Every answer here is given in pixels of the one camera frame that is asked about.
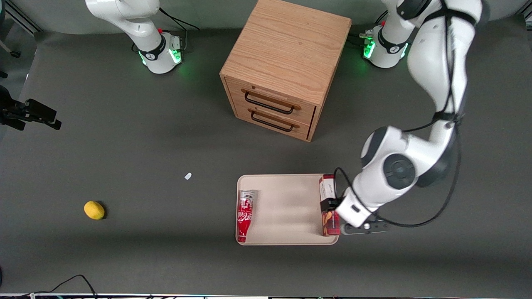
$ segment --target drawer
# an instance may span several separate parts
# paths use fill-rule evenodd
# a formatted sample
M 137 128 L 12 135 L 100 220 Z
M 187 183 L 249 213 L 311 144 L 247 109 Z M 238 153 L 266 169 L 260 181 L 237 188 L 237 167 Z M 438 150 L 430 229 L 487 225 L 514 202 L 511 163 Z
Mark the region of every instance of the drawer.
M 226 78 L 226 83 L 235 106 L 253 107 L 282 119 L 309 125 L 312 122 L 314 105 L 269 92 L 247 82 Z
M 269 112 L 254 109 L 250 105 L 235 105 L 237 117 L 258 126 L 283 133 L 285 135 L 306 140 L 309 134 L 309 125 L 297 121 L 288 121 L 271 115 Z

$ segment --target wooden cabinet top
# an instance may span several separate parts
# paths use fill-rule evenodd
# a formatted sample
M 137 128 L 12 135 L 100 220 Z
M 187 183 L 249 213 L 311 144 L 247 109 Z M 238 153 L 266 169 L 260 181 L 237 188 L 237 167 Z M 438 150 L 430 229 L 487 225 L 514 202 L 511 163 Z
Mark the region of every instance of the wooden cabinet top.
M 259 0 L 221 74 L 321 105 L 351 19 L 281 0 Z

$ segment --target black clamp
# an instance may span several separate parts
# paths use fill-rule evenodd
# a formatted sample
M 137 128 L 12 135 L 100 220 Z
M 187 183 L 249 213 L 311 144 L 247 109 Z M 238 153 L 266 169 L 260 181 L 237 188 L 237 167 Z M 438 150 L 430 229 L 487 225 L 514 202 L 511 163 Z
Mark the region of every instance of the black clamp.
M 320 203 L 322 212 L 334 211 L 342 203 L 342 198 L 326 198 Z
M 55 119 L 56 114 L 57 111 L 32 98 L 25 103 L 16 101 L 5 87 L 0 86 L 0 124 L 22 131 L 26 126 L 25 121 L 34 121 L 59 130 L 61 121 Z

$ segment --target wooden drawer cabinet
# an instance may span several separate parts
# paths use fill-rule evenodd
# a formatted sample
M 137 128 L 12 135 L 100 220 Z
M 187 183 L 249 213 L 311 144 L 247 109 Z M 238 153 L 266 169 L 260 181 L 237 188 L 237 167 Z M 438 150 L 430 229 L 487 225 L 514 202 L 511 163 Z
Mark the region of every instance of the wooden drawer cabinet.
M 309 133 L 309 125 L 290 119 L 283 119 L 271 113 L 254 109 L 249 106 L 235 106 L 236 117 L 254 123 L 263 128 L 292 136 L 297 139 L 306 140 Z
M 342 16 L 258 0 L 220 71 L 235 116 L 311 141 L 350 27 Z
M 246 82 L 226 78 L 231 99 L 235 105 L 249 106 L 267 111 L 269 114 L 310 124 L 314 115 L 314 105 L 305 101 L 281 96 Z

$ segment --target drawer handle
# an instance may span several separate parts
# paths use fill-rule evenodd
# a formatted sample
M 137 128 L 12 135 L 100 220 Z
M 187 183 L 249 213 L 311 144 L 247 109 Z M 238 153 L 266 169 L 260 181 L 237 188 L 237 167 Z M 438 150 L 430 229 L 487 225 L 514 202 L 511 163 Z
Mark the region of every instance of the drawer handle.
M 258 118 L 256 118 L 256 117 L 253 117 L 254 115 L 255 115 L 255 111 L 252 111 L 252 112 L 251 112 L 251 119 L 252 119 L 252 120 L 254 120 L 254 121 L 256 121 L 256 122 L 260 122 L 260 123 L 262 123 L 262 124 L 265 124 L 266 126 L 270 126 L 270 127 L 276 128 L 276 129 L 281 130 L 281 131 L 290 132 L 290 131 L 292 131 L 292 129 L 294 128 L 294 125 L 293 125 L 293 124 L 290 125 L 290 128 L 289 128 L 289 129 L 286 129 L 286 128 L 280 127 L 280 126 L 278 126 L 278 125 L 276 125 L 276 124 L 269 123 L 269 122 L 267 122 L 267 121 L 264 121 L 264 120 L 258 119 Z
M 273 106 L 266 105 L 266 104 L 254 101 L 252 99 L 249 99 L 247 97 L 248 95 L 250 95 L 249 92 L 246 92 L 246 94 L 244 95 L 244 98 L 246 99 L 246 102 L 248 102 L 248 103 L 252 103 L 252 104 L 258 105 L 260 107 L 268 108 L 268 109 L 274 110 L 275 112 L 279 112 L 279 113 L 282 113 L 282 114 L 291 114 L 292 112 L 294 112 L 294 108 L 295 108 L 294 106 L 292 106 L 292 108 L 290 108 L 290 110 L 283 110 L 283 109 L 279 109 L 277 107 L 273 107 Z

